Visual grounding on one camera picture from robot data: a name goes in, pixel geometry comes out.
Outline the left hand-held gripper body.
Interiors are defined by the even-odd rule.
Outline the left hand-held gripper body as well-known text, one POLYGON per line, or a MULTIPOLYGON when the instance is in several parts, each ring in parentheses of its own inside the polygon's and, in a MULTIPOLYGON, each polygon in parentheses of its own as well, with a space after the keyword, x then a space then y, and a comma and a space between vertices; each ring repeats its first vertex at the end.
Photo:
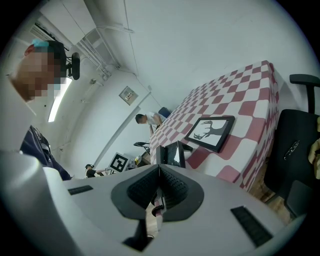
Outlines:
POLYGON ((116 152, 108 168, 105 169, 105 173, 107 175, 118 174, 133 170, 136 167, 134 159, 116 152))

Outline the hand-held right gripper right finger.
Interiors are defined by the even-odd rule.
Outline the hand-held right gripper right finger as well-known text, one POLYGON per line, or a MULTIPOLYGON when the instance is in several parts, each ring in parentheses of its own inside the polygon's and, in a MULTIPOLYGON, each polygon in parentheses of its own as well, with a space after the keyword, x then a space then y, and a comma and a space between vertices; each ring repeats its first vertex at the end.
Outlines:
POLYGON ((195 171, 169 167, 186 176, 204 191, 199 209, 183 221, 163 222, 148 245, 149 256, 275 256, 298 231, 305 215, 285 225, 266 204, 238 185, 195 171), (244 206, 272 235, 256 247, 231 210, 244 206))

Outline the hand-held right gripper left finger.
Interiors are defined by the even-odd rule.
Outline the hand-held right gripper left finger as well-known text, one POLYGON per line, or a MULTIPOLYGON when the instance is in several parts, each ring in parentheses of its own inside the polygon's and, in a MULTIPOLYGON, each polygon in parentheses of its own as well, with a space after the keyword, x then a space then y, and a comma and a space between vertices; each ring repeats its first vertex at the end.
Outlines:
POLYGON ((72 179, 62 183, 77 209, 106 237, 107 254, 158 256, 159 241, 148 240, 146 209, 159 187, 159 167, 72 179))

